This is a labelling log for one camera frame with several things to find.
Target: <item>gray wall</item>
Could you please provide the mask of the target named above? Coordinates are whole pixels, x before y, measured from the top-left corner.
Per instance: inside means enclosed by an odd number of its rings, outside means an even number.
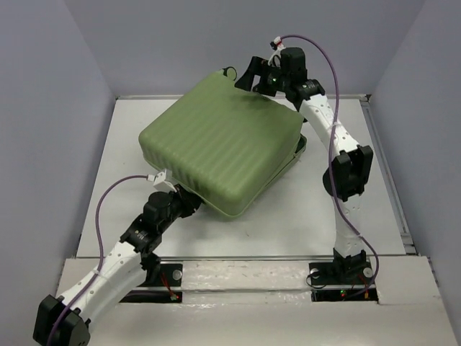
[[[326,49],[342,94],[370,93],[424,0],[65,0],[116,94],[182,94],[224,66],[240,73],[277,35]],[[304,43],[311,76],[332,92],[323,57]]]
[[[35,345],[82,227],[114,97],[62,0],[0,4],[0,345]]]
[[[372,97],[410,232],[461,342],[461,2],[427,0]]]

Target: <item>white table surface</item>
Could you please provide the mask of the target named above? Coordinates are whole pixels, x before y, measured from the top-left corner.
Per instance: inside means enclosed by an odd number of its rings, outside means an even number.
[[[102,154],[77,257],[99,255],[94,211],[102,193],[130,174],[155,171],[144,162],[138,134],[174,103],[172,99],[118,100]],[[362,144],[372,145],[360,103],[343,99],[339,119]],[[322,175],[327,154],[308,123],[305,153],[286,175],[234,221],[201,207],[176,221],[164,234],[156,254],[162,257],[291,257],[331,255],[336,236],[334,210]],[[362,198],[361,229],[378,254],[404,254],[399,225],[376,157]],[[142,211],[153,189],[145,181],[129,181],[113,190],[102,206],[104,248],[109,250]]]
[[[68,259],[59,293],[96,263]],[[307,261],[184,262],[182,304],[117,304],[90,346],[456,346],[427,259],[380,264],[376,304],[313,303]]]

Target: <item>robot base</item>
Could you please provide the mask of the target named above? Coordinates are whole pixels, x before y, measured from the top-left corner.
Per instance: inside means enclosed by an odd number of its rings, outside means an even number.
[[[309,264],[310,285],[313,288],[325,286],[368,285],[373,276],[371,264],[367,261],[365,251],[355,256],[342,257],[335,249],[331,262],[314,262]]]

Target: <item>green box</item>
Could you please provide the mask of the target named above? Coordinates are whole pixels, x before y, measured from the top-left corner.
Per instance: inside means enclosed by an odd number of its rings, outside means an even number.
[[[305,149],[303,117],[210,74],[139,135],[144,159],[207,205],[240,216]]]

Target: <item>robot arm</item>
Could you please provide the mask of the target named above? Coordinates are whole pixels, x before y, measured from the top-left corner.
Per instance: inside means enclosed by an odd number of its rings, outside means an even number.
[[[149,196],[143,213],[106,255],[99,270],[96,266],[58,298],[48,296],[39,305],[33,337],[40,345],[87,345],[91,330],[108,310],[142,284],[146,276],[155,280],[161,261],[153,251],[161,243],[162,234],[177,218],[192,215],[202,201],[167,182],[165,172],[152,181],[160,191]],[[82,292],[90,280],[91,285]]]
[[[333,142],[334,146],[332,148],[332,156],[336,158],[336,161],[348,162],[350,160],[349,156],[355,156],[355,154],[363,152],[364,149],[360,147],[359,143],[352,138],[346,128],[339,121],[336,122],[336,124],[333,123],[334,114],[328,104],[328,98],[325,95],[317,94],[310,97],[309,100],[303,100],[299,113],[302,114],[313,127],[326,150],[329,149],[331,130],[333,126],[336,126]],[[357,162],[356,160],[356,163],[360,165],[357,166],[357,168],[362,167],[362,170],[367,170],[370,168],[371,160],[367,167],[364,167],[363,162]],[[356,227],[359,226],[360,200],[363,192],[363,186],[366,183],[364,180],[367,180],[367,178],[368,176],[366,174],[366,179],[362,179],[362,184],[359,186],[359,191],[357,191],[356,195],[351,197],[348,196],[346,200],[339,201],[344,214]],[[332,195],[328,172],[326,172],[323,176],[323,183],[328,193]],[[334,249],[344,258],[360,254],[364,250],[362,240],[349,228],[346,221],[339,214],[337,208],[334,208],[334,212],[336,221],[336,242]]]
[[[272,43],[272,48],[275,53],[269,60],[256,56],[251,59],[247,71],[236,82],[235,87],[268,96],[284,92],[285,97],[311,124],[327,150],[331,131],[335,127],[331,166],[339,207],[346,219],[357,225],[360,198],[370,175],[373,151],[369,146],[360,146],[340,122],[334,123],[334,113],[328,105],[325,90],[317,80],[308,79],[303,50],[285,48],[279,39]],[[255,76],[260,79],[253,86]],[[333,196],[328,168],[323,175],[323,186]],[[333,202],[336,220],[334,260],[310,264],[310,268],[318,272],[315,277],[311,277],[315,285],[351,284],[357,275],[370,268],[362,240],[350,229],[334,200]]]

